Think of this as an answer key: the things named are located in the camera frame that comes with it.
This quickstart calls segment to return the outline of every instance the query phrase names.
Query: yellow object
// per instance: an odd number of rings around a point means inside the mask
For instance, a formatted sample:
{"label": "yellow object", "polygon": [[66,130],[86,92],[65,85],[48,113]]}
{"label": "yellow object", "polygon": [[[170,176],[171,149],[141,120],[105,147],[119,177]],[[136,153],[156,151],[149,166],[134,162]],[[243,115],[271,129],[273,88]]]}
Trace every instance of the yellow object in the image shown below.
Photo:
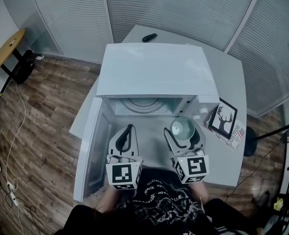
{"label": "yellow object", "polygon": [[274,203],[274,210],[280,211],[284,205],[284,200],[282,198],[277,198],[276,203]]}
{"label": "yellow object", "polygon": [[25,34],[25,29],[17,31],[11,36],[0,48],[0,66],[8,59],[12,54],[16,46],[21,42]]}

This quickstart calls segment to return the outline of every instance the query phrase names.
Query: human arm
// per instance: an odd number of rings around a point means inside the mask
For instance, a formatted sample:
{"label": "human arm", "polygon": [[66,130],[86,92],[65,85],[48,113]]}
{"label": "human arm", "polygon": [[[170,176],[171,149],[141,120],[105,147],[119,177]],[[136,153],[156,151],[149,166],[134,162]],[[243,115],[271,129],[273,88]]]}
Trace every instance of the human arm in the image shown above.
{"label": "human arm", "polygon": [[119,201],[120,192],[121,190],[109,186],[96,204],[96,210],[101,213],[113,211]]}
{"label": "human arm", "polygon": [[203,182],[191,183],[189,188],[195,200],[201,199],[203,205],[209,202],[210,196]]}

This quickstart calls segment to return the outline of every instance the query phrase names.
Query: wooden floor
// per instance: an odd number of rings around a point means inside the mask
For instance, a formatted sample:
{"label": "wooden floor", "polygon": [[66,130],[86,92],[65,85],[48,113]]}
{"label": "wooden floor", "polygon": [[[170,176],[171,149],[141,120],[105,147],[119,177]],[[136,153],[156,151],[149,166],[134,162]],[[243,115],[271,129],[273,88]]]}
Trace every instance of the wooden floor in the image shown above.
{"label": "wooden floor", "polygon": [[[26,106],[26,120],[17,135],[8,161],[8,179],[19,181],[15,195],[27,205],[37,209],[37,216],[52,230],[65,224],[72,208],[73,187],[81,140],[69,133],[71,124],[96,80],[100,65],[45,58],[36,64],[30,78],[18,90]],[[5,188],[5,166],[10,144],[24,119],[24,106],[11,82],[0,102],[0,173],[1,186]],[[248,117],[248,123],[258,134],[280,126],[278,111],[261,119]],[[239,182],[250,175],[262,157],[278,142],[279,136],[258,144],[255,156],[244,158]],[[244,181],[228,198],[227,203],[247,216],[254,213],[252,197],[264,191],[277,191],[281,179],[284,147],[278,146],[264,159],[254,175]],[[233,188],[207,185],[212,197],[223,200]],[[104,189],[85,200],[93,207]],[[20,220],[26,235],[39,234],[30,213],[20,205]],[[0,189],[0,224],[4,234],[22,234],[18,210],[5,201],[5,191]],[[52,234],[38,219],[42,234]]]}

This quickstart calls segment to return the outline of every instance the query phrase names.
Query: white cord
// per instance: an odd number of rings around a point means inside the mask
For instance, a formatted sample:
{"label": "white cord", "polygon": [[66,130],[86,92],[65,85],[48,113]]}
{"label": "white cord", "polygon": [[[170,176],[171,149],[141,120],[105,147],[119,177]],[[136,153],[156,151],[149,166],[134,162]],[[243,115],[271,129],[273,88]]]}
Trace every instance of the white cord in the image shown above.
{"label": "white cord", "polygon": [[[19,91],[18,91],[17,83],[16,83],[16,91],[17,91],[18,96],[20,97],[20,99],[21,99],[21,101],[22,101],[22,103],[23,103],[23,105],[24,105],[25,116],[24,116],[24,120],[23,120],[21,126],[19,127],[17,133],[16,133],[15,136],[14,136],[14,139],[13,139],[13,141],[12,141],[11,147],[9,148],[9,152],[8,152],[8,155],[7,155],[7,161],[6,161],[6,167],[5,167],[6,185],[7,185],[7,182],[8,182],[8,180],[7,180],[7,165],[8,165],[9,155],[10,155],[10,153],[11,153],[12,146],[13,146],[13,143],[14,143],[14,141],[15,141],[15,139],[16,139],[16,136],[18,135],[18,133],[20,132],[22,126],[23,126],[24,123],[25,123],[26,115],[27,115],[26,106],[25,106],[25,103],[24,103],[24,101],[23,101],[23,99],[22,99],[22,97],[21,97],[21,95],[20,95],[20,93],[19,93]],[[14,191],[17,190],[17,188],[18,188],[18,180],[17,180],[17,178],[14,179],[14,181],[13,181],[13,186],[14,186],[14,189],[13,189],[13,190],[9,189],[9,192],[14,192]],[[38,219],[43,223],[43,225],[44,225],[45,227],[47,227],[51,232],[55,233],[55,231],[51,230],[32,210],[30,210],[29,208],[27,208],[25,205],[21,204],[19,201],[18,201],[18,203],[19,203],[20,205],[22,205],[25,209],[27,209],[27,210],[29,210],[30,212],[32,212],[32,213],[36,216],[36,218],[38,218]],[[18,210],[18,220],[19,220],[19,223],[20,223],[20,225],[21,225],[21,227],[22,227],[22,231],[23,231],[23,235],[24,235],[24,228],[23,228],[22,223],[21,223],[21,220],[20,220],[20,218],[19,218],[19,206],[17,206],[17,210]]]}
{"label": "white cord", "polygon": [[51,229],[36,215],[36,213],[34,213],[31,209],[27,208],[27,207],[26,207],[24,204],[22,204],[21,202],[18,201],[18,203],[19,203],[20,205],[22,205],[26,210],[32,212],[32,213],[35,215],[35,217],[38,218],[38,219],[43,223],[43,225],[44,225],[45,227],[47,227],[51,232],[55,233],[55,231],[51,230]]}
{"label": "white cord", "polygon": [[22,227],[23,235],[25,235],[25,234],[24,234],[24,228],[23,228],[23,225],[22,225],[22,223],[21,223],[21,219],[19,218],[19,206],[17,206],[17,210],[18,210],[18,220],[19,220],[19,223],[20,223],[20,225],[21,225],[21,227]]}
{"label": "white cord", "polygon": [[[26,106],[25,106],[25,103],[24,103],[24,101],[23,101],[23,99],[22,99],[22,97],[21,97],[21,95],[20,95],[20,93],[19,93],[19,91],[18,91],[18,88],[17,88],[17,83],[16,83],[16,91],[17,91],[17,93],[18,93],[18,96],[20,97],[20,99],[21,99],[21,101],[23,102],[23,105],[24,105],[24,109],[25,109],[25,116],[24,116],[24,120],[23,120],[23,122],[22,122],[22,124],[21,124],[21,126],[19,127],[19,129],[18,129],[18,131],[17,131],[17,133],[15,134],[15,136],[14,136],[14,139],[13,139],[13,141],[12,141],[12,144],[11,144],[11,147],[9,148],[9,152],[8,152],[8,155],[7,155],[7,161],[6,161],[6,167],[5,167],[5,177],[6,177],[6,184],[7,184],[7,182],[8,182],[8,180],[7,180],[7,165],[8,165],[8,159],[9,159],[9,155],[10,155],[10,153],[11,153],[11,150],[12,150],[12,146],[13,146],[13,143],[14,143],[14,141],[15,141],[15,139],[16,139],[16,136],[18,135],[18,133],[20,132],[20,130],[21,130],[21,128],[22,128],[22,126],[24,125],[24,123],[25,123],[25,120],[26,120],[26,115],[27,115],[27,110],[26,110]],[[9,189],[9,191],[10,192],[14,192],[15,190],[17,190],[17,188],[18,188],[18,180],[15,178],[14,179],[14,182],[13,182],[13,186],[14,186],[14,189],[13,190],[11,190],[11,189]]]}

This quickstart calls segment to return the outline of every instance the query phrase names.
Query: black remote control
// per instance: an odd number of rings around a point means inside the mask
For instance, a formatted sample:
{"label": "black remote control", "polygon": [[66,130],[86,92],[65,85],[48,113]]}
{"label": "black remote control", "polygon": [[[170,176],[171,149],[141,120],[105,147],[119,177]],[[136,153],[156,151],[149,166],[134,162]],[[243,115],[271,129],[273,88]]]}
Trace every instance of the black remote control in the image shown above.
{"label": "black remote control", "polygon": [[150,35],[147,35],[143,38],[143,42],[144,43],[147,43],[149,41],[151,41],[152,39],[156,38],[157,37],[157,34],[156,33],[153,33],[153,34],[150,34]]}

